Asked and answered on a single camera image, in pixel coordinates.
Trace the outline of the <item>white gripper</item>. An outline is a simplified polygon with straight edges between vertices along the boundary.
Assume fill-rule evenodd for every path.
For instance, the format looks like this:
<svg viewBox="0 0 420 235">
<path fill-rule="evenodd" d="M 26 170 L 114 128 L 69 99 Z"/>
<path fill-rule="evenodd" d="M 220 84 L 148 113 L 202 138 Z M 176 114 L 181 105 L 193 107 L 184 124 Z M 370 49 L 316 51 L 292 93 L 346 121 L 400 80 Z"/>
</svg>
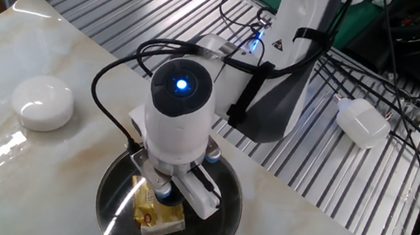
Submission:
<svg viewBox="0 0 420 235">
<path fill-rule="evenodd" d="M 132 110 L 130 118 L 144 144 L 131 159 L 158 201 L 177 205 L 185 200 L 203 220 L 214 214 L 221 194 L 202 166 L 205 159 L 219 160 L 221 152 L 211 142 L 210 119 L 195 114 L 171 118 L 145 105 Z"/>
</svg>

